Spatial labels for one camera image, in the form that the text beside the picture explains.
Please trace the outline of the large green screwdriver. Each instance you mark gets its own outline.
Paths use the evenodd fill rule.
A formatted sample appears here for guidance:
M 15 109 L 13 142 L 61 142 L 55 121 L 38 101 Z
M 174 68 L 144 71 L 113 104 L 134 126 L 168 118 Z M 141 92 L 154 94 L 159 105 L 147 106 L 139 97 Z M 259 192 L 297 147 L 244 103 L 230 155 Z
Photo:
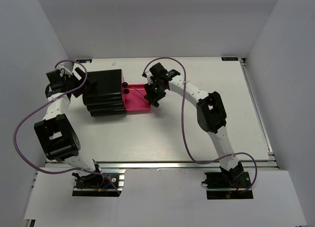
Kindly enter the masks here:
M 132 86 L 132 88 L 139 92 L 144 97 L 144 99 L 146 99 L 149 102 L 150 105 L 152 105 L 155 108 L 159 107 L 159 103 L 157 101 L 149 98 L 147 95 L 143 94 L 139 89 L 135 88 L 134 86 Z

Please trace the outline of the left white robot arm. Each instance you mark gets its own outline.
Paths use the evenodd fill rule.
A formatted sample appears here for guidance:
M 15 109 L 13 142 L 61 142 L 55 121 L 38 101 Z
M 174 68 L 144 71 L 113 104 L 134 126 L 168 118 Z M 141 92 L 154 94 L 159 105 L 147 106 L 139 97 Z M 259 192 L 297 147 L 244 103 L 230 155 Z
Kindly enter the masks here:
M 42 121 L 35 123 L 34 130 L 48 160 L 79 168 L 79 177 L 87 175 L 88 183 L 93 187 L 99 187 L 103 184 L 104 175 L 93 159 L 79 153 L 81 149 L 79 138 L 66 116 L 71 97 L 89 93 L 95 88 L 97 81 L 86 76 L 78 67 L 75 71 L 81 79 L 63 63 L 46 73 L 49 85 L 45 89 L 45 95 L 50 104 Z

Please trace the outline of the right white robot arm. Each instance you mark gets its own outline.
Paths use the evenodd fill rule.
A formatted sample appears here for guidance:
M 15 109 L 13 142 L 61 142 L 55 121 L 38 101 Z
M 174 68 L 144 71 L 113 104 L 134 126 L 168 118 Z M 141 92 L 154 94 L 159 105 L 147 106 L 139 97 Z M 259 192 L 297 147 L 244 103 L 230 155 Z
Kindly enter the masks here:
M 144 98 L 154 107 L 159 107 L 158 101 L 166 96 L 166 90 L 182 96 L 181 125 L 184 129 L 184 105 L 189 101 L 196 108 L 197 123 L 211 138 L 218 155 L 223 183 L 234 187 L 240 181 L 244 172 L 239 159 L 235 157 L 227 135 L 227 114 L 218 92 L 208 93 L 196 87 L 187 80 L 187 75 L 172 69 L 166 70 L 161 63 L 153 65 L 142 76 L 147 79 L 144 85 Z

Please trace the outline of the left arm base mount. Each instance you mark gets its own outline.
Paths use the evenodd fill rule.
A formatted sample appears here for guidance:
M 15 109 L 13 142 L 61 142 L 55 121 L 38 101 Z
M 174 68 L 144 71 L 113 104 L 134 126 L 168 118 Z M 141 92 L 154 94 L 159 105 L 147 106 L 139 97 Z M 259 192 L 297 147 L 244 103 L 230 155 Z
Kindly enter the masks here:
M 72 196 L 77 197 L 119 197 L 122 191 L 120 173 L 104 173 L 96 175 L 91 173 L 72 173 L 75 177 Z

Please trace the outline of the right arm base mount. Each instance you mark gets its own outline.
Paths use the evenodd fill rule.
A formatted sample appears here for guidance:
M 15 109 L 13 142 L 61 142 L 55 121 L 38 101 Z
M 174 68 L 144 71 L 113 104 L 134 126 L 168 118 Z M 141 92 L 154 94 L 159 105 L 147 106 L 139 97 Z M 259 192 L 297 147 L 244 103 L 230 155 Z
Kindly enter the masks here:
M 221 172 L 206 172 L 201 186 L 206 189 L 208 200 L 253 199 L 248 172 L 243 172 L 234 182 Z

